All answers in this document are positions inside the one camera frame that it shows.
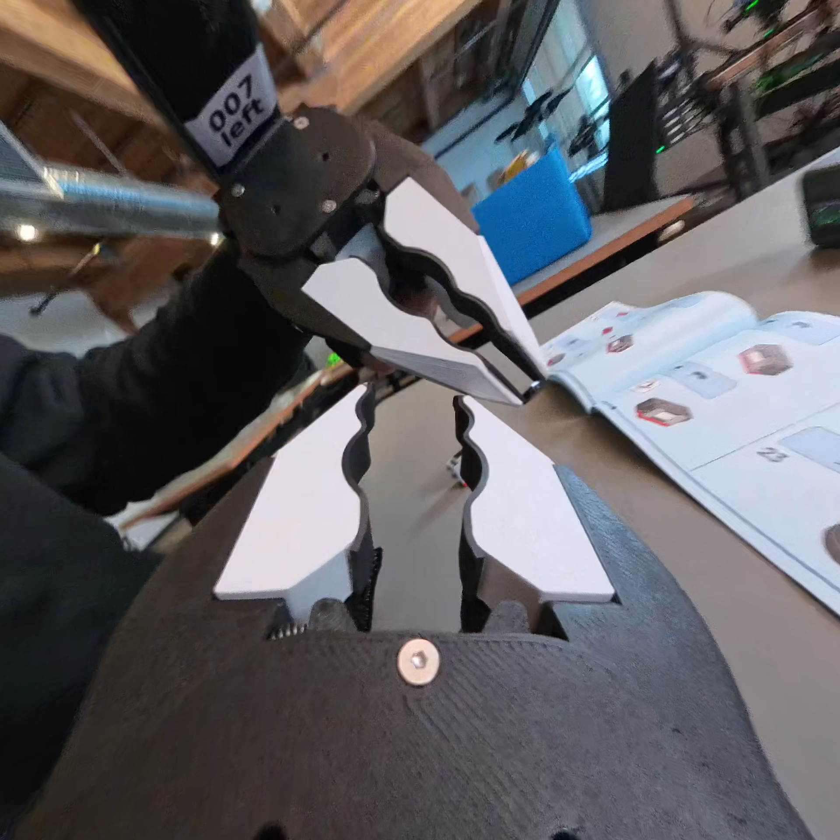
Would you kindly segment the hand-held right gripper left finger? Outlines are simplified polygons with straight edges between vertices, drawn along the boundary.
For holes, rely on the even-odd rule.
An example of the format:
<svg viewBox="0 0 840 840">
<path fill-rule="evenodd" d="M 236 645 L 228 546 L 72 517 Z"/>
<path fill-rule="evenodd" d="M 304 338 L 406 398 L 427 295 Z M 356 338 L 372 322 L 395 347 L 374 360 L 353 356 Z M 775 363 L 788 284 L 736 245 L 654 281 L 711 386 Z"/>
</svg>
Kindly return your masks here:
<svg viewBox="0 0 840 840">
<path fill-rule="evenodd" d="M 219 601 L 282 601 L 302 624 L 333 599 L 371 630 L 382 552 L 361 480 L 374 423 L 373 389 L 358 385 L 277 451 L 214 585 Z"/>
</svg>

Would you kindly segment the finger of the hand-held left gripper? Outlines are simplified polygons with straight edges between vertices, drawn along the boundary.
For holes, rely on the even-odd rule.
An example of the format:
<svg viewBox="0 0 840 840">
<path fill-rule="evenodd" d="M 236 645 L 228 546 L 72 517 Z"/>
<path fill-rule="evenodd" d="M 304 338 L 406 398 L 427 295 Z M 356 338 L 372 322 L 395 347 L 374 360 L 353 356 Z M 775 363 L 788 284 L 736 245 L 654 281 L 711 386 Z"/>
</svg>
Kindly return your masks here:
<svg viewBox="0 0 840 840">
<path fill-rule="evenodd" d="M 410 177 L 377 197 L 377 227 L 396 261 L 434 280 L 455 311 L 479 325 L 529 384 L 546 378 L 532 327 L 483 236 Z M 415 349 L 406 343 L 406 328 L 397 328 L 403 345 L 378 346 L 377 360 L 475 398 L 526 402 L 525 393 L 490 362 L 454 343 L 433 322 L 423 324 L 429 335 Z"/>
<path fill-rule="evenodd" d="M 320 266 L 301 291 L 358 337 L 373 359 L 462 395 L 523 405 L 514 386 L 478 353 L 451 343 L 432 320 L 394 302 L 361 259 Z"/>
</svg>

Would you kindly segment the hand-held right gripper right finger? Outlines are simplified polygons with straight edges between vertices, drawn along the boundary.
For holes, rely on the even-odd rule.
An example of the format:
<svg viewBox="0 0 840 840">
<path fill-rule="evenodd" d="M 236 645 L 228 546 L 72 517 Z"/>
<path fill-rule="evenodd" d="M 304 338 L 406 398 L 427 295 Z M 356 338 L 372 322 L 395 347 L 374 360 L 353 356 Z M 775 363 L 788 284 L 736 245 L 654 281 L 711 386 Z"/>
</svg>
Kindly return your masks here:
<svg viewBox="0 0 840 840">
<path fill-rule="evenodd" d="M 458 546 L 460 628 L 504 602 L 545 627 L 546 606 L 614 602 L 616 589 L 549 456 L 469 396 L 454 399 L 459 474 L 469 489 Z"/>
</svg>

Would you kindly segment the person's left forearm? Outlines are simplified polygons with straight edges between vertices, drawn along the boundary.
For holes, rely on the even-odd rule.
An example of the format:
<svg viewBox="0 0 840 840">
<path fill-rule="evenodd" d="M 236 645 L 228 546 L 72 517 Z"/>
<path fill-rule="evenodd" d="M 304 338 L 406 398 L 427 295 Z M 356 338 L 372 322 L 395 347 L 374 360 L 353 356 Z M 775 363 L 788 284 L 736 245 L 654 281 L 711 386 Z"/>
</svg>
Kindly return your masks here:
<svg viewBox="0 0 840 840">
<path fill-rule="evenodd" d="M 70 353 L 2 336 L 2 510 L 45 491 L 104 516 L 216 454 L 301 366 L 308 337 L 227 240 L 134 336 Z"/>
</svg>

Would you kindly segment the grey desk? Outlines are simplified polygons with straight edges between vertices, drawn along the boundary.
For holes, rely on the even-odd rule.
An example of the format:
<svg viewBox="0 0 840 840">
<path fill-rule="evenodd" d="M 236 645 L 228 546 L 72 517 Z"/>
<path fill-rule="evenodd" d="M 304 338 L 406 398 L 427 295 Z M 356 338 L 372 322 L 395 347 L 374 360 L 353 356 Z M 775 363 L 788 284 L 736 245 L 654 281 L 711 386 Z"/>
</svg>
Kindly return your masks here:
<svg viewBox="0 0 840 840">
<path fill-rule="evenodd" d="M 607 302 L 649 307 L 728 291 L 758 314 L 838 314 L 838 256 L 812 255 L 790 175 L 532 320 L 541 343 Z M 362 486 L 384 562 L 373 629 L 459 629 L 465 492 L 454 394 L 420 381 L 384 400 Z M 657 555 L 704 616 L 778 781 L 816 838 L 838 838 L 838 620 L 673 485 L 600 416 L 552 385 L 522 408 L 488 408 L 572 468 Z"/>
</svg>

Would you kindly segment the blue storage bin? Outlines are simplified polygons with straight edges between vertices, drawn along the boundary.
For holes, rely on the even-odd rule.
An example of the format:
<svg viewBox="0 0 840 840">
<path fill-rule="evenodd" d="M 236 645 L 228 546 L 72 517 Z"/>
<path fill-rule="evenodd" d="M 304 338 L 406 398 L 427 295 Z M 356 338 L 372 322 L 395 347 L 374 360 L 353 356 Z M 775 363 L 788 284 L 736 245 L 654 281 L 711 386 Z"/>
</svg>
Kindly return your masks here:
<svg viewBox="0 0 840 840">
<path fill-rule="evenodd" d="M 508 285 L 550 266 L 592 237 L 592 221 L 557 149 L 471 210 Z"/>
</svg>

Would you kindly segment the toy brick instruction booklet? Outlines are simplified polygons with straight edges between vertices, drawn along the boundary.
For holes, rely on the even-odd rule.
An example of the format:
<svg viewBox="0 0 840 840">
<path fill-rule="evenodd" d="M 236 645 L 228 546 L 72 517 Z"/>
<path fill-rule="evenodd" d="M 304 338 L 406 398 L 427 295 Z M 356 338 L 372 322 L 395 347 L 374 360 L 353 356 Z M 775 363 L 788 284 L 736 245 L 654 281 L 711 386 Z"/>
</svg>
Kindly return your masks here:
<svg viewBox="0 0 840 840">
<path fill-rule="evenodd" d="M 839 318 L 702 291 L 618 301 L 542 345 L 549 378 L 839 614 Z"/>
</svg>

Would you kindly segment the person's black jacket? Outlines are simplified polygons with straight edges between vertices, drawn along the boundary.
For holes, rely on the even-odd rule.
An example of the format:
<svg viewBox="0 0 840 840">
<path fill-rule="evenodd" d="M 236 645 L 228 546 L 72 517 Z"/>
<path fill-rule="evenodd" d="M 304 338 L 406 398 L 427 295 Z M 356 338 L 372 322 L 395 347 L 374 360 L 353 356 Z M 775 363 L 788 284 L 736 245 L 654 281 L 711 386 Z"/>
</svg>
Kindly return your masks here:
<svg viewBox="0 0 840 840">
<path fill-rule="evenodd" d="M 2 836 L 49 777 L 104 648 L 161 562 L 2 457 Z"/>
</svg>

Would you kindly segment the metal equipment rack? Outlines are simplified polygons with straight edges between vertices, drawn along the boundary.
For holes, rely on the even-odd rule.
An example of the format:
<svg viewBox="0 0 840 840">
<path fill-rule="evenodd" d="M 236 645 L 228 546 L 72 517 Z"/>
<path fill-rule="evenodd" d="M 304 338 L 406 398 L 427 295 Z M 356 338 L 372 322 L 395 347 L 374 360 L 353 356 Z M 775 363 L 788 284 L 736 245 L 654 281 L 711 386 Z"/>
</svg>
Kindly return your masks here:
<svg viewBox="0 0 840 840">
<path fill-rule="evenodd" d="M 755 25 L 757 40 L 741 47 L 699 38 L 678 2 L 665 2 L 675 47 L 655 63 L 656 155 L 702 131 L 716 135 L 723 181 L 738 199 L 770 184 L 759 121 L 838 89 L 838 1 L 731 2 L 723 35 Z"/>
</svg>

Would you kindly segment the black power adapter box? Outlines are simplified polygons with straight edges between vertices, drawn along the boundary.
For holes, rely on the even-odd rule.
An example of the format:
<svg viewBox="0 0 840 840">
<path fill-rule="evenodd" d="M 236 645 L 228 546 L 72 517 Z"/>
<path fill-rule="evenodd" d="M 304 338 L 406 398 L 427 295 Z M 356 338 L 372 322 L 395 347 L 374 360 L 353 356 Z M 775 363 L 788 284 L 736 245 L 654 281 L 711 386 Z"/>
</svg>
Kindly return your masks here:
<svg viewBox="0 0 840 840">
<path fill-rule="evenodd" d="M 839 249 L 839 164 L 804 173 L 801 194 L 811 242 L 821 249 Z"/>
</svg>

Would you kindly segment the silver ventilation duct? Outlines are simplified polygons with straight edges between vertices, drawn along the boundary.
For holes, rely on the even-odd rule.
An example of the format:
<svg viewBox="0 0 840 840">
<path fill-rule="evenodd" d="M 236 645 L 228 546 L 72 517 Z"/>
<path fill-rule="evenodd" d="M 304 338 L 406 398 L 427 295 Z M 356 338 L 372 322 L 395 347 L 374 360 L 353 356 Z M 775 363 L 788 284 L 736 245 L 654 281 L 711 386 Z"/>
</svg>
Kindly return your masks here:
<svg viewBox="0 0 840 840">
<path fill-rule="evenodd" d="M 2 230 L 37 234 L 208 238 L 219 233 L 215 201 L 181 187 L 47 166 L 32 177 L 3 174 Z"/>
</svg>

